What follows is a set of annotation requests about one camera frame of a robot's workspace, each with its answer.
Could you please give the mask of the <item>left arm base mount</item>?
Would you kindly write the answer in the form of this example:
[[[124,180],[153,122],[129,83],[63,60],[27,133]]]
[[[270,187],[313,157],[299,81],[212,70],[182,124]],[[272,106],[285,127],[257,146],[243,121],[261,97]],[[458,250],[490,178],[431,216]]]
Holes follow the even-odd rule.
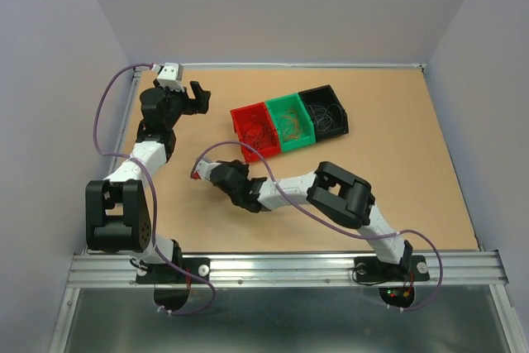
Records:
[[[205,256],[184,256],[182,264],[179,265],[181,269],[196,276],[201,276],[199,274],[199,268],[201,266],[211,268],[211,261]],[[144,271],[143,274],[139,269],[136,270],[137,284],[186,284],[189,280],[188,276],[175,270],[166,263],[146,264],[143,265],[142,270]],[[202,277],[209,279],[209,274],[205,274]]]

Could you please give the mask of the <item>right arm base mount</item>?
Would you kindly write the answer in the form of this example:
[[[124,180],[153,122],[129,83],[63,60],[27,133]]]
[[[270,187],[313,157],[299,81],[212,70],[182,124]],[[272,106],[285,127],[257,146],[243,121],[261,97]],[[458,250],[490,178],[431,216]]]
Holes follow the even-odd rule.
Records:
[[[403,283],[411,280],[425,282],[431,279],[423,255],[413,255],[404,266],[384,263],[376,256],[357,256],[352,273],[358,284]]]

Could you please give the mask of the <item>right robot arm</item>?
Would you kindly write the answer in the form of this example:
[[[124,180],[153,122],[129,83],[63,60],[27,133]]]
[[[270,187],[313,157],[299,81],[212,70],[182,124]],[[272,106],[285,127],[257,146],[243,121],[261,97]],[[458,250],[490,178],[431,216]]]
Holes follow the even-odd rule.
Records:
[[[412,246],[384,219],[371,184],[328,162],[298,177],[273,180],[248,177],[249,166],[239,160],[209,164],[201,177],[249,212],[272,212],[286,206],[314,206],[334,225],[356,230],[374,249],[380,269],[398,279],[410,269]]]

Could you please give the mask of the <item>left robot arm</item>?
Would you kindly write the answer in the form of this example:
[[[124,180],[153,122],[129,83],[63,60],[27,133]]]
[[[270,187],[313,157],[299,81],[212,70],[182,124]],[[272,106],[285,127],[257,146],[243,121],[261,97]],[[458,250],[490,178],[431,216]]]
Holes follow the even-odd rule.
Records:
[[[209,109],[211,93],[197,81],[190,87],[192,97],[186,88],[160,85],[142,92],[142,119],[132,152],[114,172],[89,182],[85,189],[88,248],[129,255],[140,267],[155,265],[155,272],[167,282],[183,275],[181,249],[176,241],[157,236],[157,200],[149,213],[145,187],[153,186],[152,176],[174,152],[176,122]]]

